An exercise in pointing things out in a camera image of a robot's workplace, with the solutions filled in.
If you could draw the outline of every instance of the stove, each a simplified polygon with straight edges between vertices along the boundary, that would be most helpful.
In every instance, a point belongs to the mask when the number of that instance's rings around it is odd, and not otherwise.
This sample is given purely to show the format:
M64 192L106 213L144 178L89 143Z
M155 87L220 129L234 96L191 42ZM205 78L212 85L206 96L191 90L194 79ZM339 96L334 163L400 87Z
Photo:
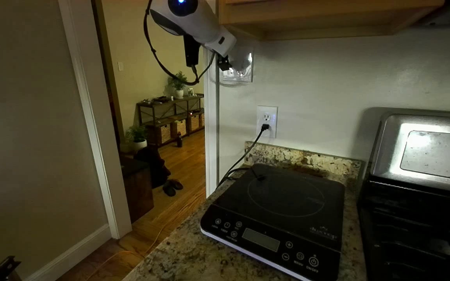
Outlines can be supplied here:
M253 165L205 212L202 232L298 279L336 279L344 185Z
M450 114L383 118L358 207L370 281L450 281Z

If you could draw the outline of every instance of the black glass cooktop surface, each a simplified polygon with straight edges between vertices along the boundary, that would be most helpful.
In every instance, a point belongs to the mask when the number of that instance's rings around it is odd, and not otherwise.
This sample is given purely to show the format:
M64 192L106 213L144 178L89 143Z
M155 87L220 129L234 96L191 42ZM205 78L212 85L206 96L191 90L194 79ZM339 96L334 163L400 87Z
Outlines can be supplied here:
M216 206L339 249L344 185L312 174L253 165Z

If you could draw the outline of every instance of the potted plant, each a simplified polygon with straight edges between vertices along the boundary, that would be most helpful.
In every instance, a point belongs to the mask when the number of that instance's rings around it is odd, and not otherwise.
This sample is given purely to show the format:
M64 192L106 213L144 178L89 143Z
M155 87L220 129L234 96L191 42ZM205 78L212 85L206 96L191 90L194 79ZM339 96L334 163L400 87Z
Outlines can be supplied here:
M169 89L175 90L178 98L183 98L183 89L186 85L186 81L187 81L187 78L181 71L178 71L177 78L173 78L173 76L167 78L167 85L169 85Z
M128 140L134 151L147 146L147 134L144 126L131 126L128 131Z

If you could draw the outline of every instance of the wall outlet plate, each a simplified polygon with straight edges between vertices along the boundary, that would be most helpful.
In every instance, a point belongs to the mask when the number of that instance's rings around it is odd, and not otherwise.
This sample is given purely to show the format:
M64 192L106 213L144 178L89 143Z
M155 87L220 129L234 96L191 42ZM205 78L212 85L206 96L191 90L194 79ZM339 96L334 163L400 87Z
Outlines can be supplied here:
M256 134L261 131L261 124L269 123L269 129L262 132L262 137L275 139L277 135L277 107L256 106Z

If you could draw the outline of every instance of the granite countertop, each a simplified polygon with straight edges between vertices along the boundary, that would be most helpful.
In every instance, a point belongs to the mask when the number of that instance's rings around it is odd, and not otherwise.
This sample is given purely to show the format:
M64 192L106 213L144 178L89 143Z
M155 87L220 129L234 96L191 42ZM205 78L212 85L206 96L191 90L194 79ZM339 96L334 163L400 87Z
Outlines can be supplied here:
M342 256L339 281L362 281L366 263L356 212L356 187L362 162L320 153L291 149L272 145L256 145L245 163L269 163L303 167L345 185ZM231 249L200 232L200 218L206 207L231 184L214 192L194 215L186 218L162 240L125 281L144 279L292 279L236 249Z

